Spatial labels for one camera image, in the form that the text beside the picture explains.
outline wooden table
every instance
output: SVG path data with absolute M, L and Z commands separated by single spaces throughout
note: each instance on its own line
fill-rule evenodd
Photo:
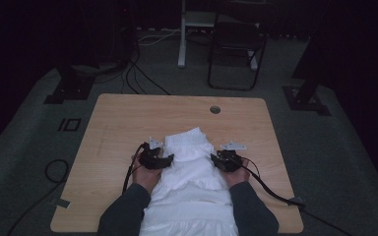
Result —
M 210 111 L 220 108 L 219 114 Z M 263 181 L 278 195 L 292 198 L 266 102 L 260 98 L 102 94 L 51 221 L 55 232 L 96 232 L 100 216 L 121 194 L 124 177 L 137 147 L 153 137 L 200 127 L 215 149 L 231 141 L 247 146 L 241 156 L 252 159 Z M 296 206 L 269 196 L 250 183 L 280 223 L 280 233 L 299 233 L 303 223 Z

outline gray carpet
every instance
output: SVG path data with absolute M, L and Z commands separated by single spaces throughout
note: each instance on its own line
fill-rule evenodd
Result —
M 233 91 L 208 87 L 208 47 L 199 43 L 208 40 L 195 33 L 189 38 L 198 43 L 187 44 L 186 68 L 177 68 L 179 40 L 176 36 L 141 46 L 138 66 L 172 95 L 264 98 L 293 191 L 305 200 L 307 210 L 352 235 L 378 235 L 378 175 L 333 91 L 318 88 L 318 95 L 332 116 L 291 111 L 284 97 L 282 86 L 303 83 L 290 77 L 306 42 L 271 40 L 258 85 L 251 91 Z M 240 73 L 253 76 L 251 72 Z M 0 136 L 0 235 L 6 235 L 23 211 L 55 186 L 44 175 L 48 162 L 62 158 L 73 163 L 97 97 L 107 92 L 133 93 L 126 84 L 123 86 L 124 76 L 98 77 L 88 100 L 65 101 L 59 105 L 43 104 L 60 80 L 56 71 L 50 71 L 36 83 Z M 137 88 L 132 75 L 130 78 Z M 141 74 L 137 73 L 137 79 L 146 93 L 163 94 Z M 82 119 L 77 132 L 58 131 L 65 118 Z M 54 178 L 62 172 L 62 165 L 50 169 Z M 35 207 L 12 235 L 94 235 L 51 232 L 49 225 L 55 206 L 49 202 L 59 197 L 62 190 L 63 186 Z M 343 235 L 306 214 L 302 214 L 302 219 L 304 230 L 299 235 Z

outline white towel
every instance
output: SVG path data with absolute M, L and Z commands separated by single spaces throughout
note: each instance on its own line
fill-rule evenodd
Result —
M 163 156 L 174 154 L 152 192 L 140 235 L 238 235 L 228 187 L 211 161 L 201 129 L 165 138 Z

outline chair leg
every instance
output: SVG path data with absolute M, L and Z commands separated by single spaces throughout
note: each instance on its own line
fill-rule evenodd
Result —
M 212 71 L 212 68 L 213 68 L 213 56 L 214 56 L 214 43 L 211 44 L 211 48 L 210 48 L 210 54 L 208 55 L 208 62 L 210 63 L 210 65 L 208 66 L 208 85 L 211 87 L 211 88 L 214 88 L 215 86 L 211 83 L 211 71 Z
M 249 58 L 249 61 L 247 62 L 247 66 L 249 66 L 250 69 L 254 72 L 257 71 L 257 65 L 258 65 L 256 57 L 253 56 L 255 55 L 256 52 L 257 51 L 247 51 L 247 56 Z
M 250 86 L 249 90 L 254 88 L 257 84 L 257 79 L 259 78 L 260 68 L 262 67 L 263 55 L 265 54 L 266 44 L 267 44 L 267 37 L 265 37 L 265 39 L 263 41 L 263 46 L 262 46 L 262 49 L 260 51 L 260 58 L 259 58 L 259 61 L 257 62 L 256 74 L 254 75 L 254 81 L 253 81 L 253 84 Z
M 248 65 L 250 65 L 251 61 L 253 60 L 253 58 L 256 56 L 256 53 L 257 53 L 258 50 L 255 50 L 253 51 L 253 54 L 250 56 L 250 58 L 248 59 Z

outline table leg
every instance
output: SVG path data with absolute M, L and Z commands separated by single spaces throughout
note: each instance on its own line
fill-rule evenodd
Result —
M 186 1 L 182 0 L 182 15 L 181 15 L 181 33 L 180 33 L 180 48 L 179 48 L 179 58 L 177 61 L 178 68 L 185 67 L 185 58 L 186 58 Z
M 253 55 L 253 51 L 247 51 L 247 54 L 248 54 L 248 58 L 250 58 L 252 55 Z M 250 68 L 252 71 L 257 71 L 257 60 L 256 60 L 256 57 L 253 57 L 253 59 L 251 59 L 250 61 Z

